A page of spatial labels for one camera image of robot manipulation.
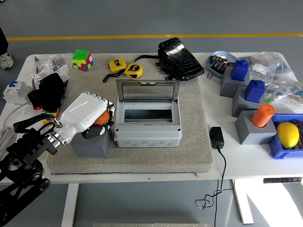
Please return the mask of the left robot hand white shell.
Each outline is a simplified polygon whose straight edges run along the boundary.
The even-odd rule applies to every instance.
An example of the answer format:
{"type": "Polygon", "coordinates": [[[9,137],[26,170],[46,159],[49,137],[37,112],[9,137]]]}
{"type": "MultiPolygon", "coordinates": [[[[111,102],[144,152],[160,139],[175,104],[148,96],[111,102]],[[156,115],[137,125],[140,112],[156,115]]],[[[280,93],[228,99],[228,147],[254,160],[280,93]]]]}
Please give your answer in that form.
{"type": "Polygon", "coordinates": [[[77,133],[85,139],[93,139],[109,131],[115,107],[107,99],[90,92],[84,92],[61,114],[62,127],[55,128],[55,135],[61,144],[70,143],[77,133]]]}

